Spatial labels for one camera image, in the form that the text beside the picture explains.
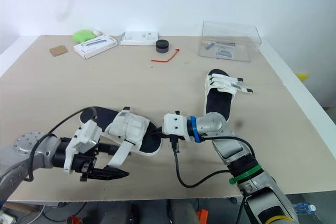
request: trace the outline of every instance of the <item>yellow object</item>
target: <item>yellow object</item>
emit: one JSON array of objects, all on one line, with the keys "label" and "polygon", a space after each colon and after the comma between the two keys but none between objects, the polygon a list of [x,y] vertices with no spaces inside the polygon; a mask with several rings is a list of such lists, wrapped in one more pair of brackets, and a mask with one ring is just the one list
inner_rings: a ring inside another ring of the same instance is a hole
[{"label": "yellow object", "polygon": [[285,215],[277,215],[274,216],[270,219],[268,219],[268,221],[265,222],[265,224],[271,224],[272,222],[276,221],[276,220],[292,220],[294,221],[292,218],[285,216]]},{"label": "yellow object", "polygon": [[305,81],[309,78],[308,73],[295,73],[295,74],[300,79],[300,81]]}]

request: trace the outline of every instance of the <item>yellow stripe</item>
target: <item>yellow stripe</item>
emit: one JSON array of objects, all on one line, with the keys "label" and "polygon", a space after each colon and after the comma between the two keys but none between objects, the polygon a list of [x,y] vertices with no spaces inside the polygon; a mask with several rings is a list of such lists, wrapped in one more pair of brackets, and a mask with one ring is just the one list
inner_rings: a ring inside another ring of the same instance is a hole
[{"label": "yellow stripe", "polygon": [[274,216],[274,217],[270,218],[268,221],[265,222],[265,224],[271,224],[272,222],[274,222],[276,220],[292,220],[292,221],[294,221],[292,218],[290,218],[288,216],[277,215],[277,216]]}]

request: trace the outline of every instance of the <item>brown card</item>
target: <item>brown card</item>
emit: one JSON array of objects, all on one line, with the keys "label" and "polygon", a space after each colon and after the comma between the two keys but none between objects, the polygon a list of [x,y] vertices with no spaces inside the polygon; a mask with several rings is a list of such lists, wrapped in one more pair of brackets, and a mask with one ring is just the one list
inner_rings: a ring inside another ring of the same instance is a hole
[{"label": "brown card", "polygon": [[58,46],[58,47],[54,47],[54,48],[50,48],[49,51],[51,52],[51,54],[53,56],[59,56],[62,54],[65,54],[66,52],[68,52],[67,48],[63,45]]}]

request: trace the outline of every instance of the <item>red string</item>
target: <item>red string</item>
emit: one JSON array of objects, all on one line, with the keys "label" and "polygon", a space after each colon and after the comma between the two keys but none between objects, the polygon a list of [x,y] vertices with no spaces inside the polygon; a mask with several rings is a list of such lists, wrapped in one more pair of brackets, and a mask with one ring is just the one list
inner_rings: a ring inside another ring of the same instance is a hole
[{"label": "red string", "polygon": [[176,50],[176,52],[175,52],[175,53],[173,54],[173,56],[170,57],[168,60],[152,60],[152,61],[154,61],[154,62],[163,62],[163,63],[166,63],[166,62],[170,61],[171,59],[173,59],[173,58],[175,57],[175,55],[180,51],[178,48],[176,48],[175,50]]}]

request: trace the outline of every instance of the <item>green sponge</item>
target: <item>green sponge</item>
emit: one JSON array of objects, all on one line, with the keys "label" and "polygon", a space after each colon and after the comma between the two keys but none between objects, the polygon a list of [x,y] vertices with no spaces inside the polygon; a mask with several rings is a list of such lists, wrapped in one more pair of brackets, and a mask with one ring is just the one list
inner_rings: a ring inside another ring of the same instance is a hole
[{"label": "green sponge", "polygon": [[95,38],[95,35],[90,30],[80,30],[80,31],[75,32],[72,35],[72,39],[74,40],[74,42],[77,42],[77,43],[83,43],[93,38]]}]

